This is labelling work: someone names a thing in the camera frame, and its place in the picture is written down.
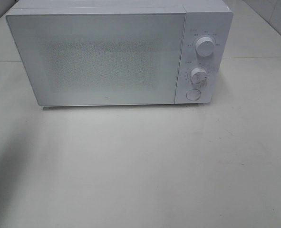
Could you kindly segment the white timer knob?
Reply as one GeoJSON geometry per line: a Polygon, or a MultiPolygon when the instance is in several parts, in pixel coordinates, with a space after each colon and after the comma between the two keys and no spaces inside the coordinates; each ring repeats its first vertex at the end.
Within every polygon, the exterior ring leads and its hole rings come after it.
{"type": "Polygon", "coordinates": [[[200,84],[208,78],[207,71],[202,67],[196,67],[191,71],[191,82],[200,84]]]}

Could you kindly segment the upper white power knob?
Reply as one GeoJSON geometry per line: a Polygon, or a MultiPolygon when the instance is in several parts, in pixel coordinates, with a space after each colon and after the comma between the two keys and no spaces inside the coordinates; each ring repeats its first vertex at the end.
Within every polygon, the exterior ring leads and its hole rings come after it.
{"type": "Polygon", "coordinates": [[[201,36],[195,42],[196,53],[201,57],[208,57],[214,52],[215,40],[211,36],[201,36]]]}

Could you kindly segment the white microwave oven body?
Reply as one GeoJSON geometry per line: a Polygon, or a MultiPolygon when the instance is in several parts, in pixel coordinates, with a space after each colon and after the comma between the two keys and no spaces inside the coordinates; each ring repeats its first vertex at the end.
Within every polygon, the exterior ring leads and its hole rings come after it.
{"type": "Polygon", "coordinates": [[[205,104],[210,102],[213,95],[233,19],[233,12],[221,0],[20,0],[7,16],[178,13],[185,15],[185,21],[172,104],[205,104]],[[208,57],[196,53],[195,42],[201,36],[211,36],[215,40],[214,52],[208,57]],[[200,84],[191,82],[191,71],[196,67],[202,67],[208,73],[208,78],[200,84]],[[201,91],[197,101],[186,98],[186,93],[192,89],[201,91]]]}

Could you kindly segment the white microwave door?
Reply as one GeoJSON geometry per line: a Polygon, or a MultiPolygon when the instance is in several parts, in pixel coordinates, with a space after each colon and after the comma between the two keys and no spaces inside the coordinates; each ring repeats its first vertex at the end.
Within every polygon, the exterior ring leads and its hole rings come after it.
{"type": "Polygon", "coordinates": [[[185,15],[23,15],[7,22],[40,106],[172,104],[185,15]]]}

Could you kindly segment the round white door button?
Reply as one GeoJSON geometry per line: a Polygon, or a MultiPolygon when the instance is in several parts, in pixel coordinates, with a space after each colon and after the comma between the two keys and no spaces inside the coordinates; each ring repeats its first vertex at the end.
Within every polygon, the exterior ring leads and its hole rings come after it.
{"type": "Polygon", "coordinates": [[[201,97],[201,91],[198,89],[189,90],[186,93],[186,98],[190,101],[197,101],[201,97]]]}

